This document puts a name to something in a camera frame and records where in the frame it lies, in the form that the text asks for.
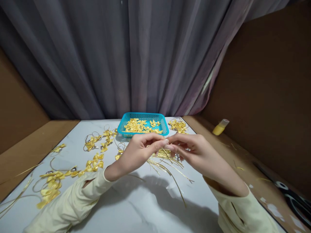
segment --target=hand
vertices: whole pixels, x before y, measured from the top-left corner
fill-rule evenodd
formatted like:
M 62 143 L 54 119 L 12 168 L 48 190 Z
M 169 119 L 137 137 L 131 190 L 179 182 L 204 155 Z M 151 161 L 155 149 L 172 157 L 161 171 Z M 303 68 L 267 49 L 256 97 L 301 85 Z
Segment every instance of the hand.
M 248 188 L 242 179 L 202 135 L 177 133 L 167 139 L 172 144 L 164 148 L 171 150 L 171 156 L 179 154 L 195 170 L 222 185 L 230 194 L 248 195 Z
M 167 144 L 168 139 L 156 133 L 135 134 L 122 156 L 106 168 L 105 178 L 115 181 L 135 171 Z

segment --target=cardboard wall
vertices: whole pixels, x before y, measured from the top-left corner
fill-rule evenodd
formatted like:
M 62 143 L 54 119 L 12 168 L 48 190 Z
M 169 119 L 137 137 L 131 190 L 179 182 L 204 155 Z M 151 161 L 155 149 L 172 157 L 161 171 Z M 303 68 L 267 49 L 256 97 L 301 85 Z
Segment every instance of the cardboard wall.
M 311 198 L 310 1 L 242 25 L 201 115 Z
M 0 154 L 49 122 L 49 117 L 0 49 Z

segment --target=curtain fold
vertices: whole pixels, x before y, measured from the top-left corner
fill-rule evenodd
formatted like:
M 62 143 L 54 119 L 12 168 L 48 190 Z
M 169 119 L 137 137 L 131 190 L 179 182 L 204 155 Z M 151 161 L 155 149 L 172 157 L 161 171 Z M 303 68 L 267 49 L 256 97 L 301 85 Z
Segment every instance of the curtain fold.
M 180 116 L 205 106 L 249 9 L 285 2 L 0 0 L 0 43 L 52 119 Z

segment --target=left hand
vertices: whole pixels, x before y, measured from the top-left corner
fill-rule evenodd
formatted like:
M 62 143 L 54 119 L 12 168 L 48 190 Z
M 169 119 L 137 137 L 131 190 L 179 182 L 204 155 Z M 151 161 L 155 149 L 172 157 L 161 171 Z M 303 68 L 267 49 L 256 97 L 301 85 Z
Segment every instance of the left hand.
M 115 181 L 135 171 L 167 144 L 168 139 L 156 133 L 135 134 L 122 156 L 106 168 L 105 178 Z

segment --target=sleeve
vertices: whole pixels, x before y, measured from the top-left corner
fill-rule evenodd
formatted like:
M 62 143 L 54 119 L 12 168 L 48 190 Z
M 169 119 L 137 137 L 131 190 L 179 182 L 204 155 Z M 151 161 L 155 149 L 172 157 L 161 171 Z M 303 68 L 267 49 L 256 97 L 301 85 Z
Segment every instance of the sleeve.
M 113 184 L 106 180 L 104 171 L 84 175 L 76 180 L 62 195 L 46 205 L 24 232 L 65 233 L 71 226 L 80 223 Z M 82 188 L 88 180 L 92 182 Z
M 210 185 L 209 188 L 219 203 L 218 223 L 224 233 L 279 233 L 274 220 L 249 188 L 246 197 L 228 196 Z

